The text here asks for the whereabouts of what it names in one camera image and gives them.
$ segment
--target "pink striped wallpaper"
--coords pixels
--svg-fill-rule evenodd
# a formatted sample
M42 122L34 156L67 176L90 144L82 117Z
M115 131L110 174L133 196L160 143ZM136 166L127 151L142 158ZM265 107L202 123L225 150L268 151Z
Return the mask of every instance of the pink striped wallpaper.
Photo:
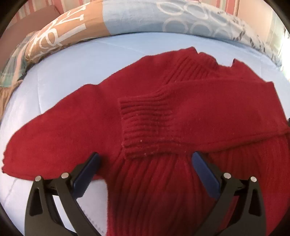
M54 5L59 11L59 13L63 14L64 12L67 12L73 8L76 8L78 6L81 6L85 3L92 1L94 0L29 0L19 9L19 11L13 17L7 28L15 24L17 21L21 20L25 16L49 5ZM199 0L199 1L210 4L212 6L216 6L230 14L233 15L238 14L239 0Z

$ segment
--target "ribbed knit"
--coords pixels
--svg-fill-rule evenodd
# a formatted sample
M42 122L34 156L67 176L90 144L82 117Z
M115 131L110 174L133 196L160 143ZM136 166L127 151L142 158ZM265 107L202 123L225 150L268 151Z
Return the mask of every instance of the ribbed knit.
M199 150L236 178L257 177L269 234L289 207L289 133L272 83L189 48L65 97L12 136L2 170L57 178L96 151L108 236L190 236L214 205L191 164Z

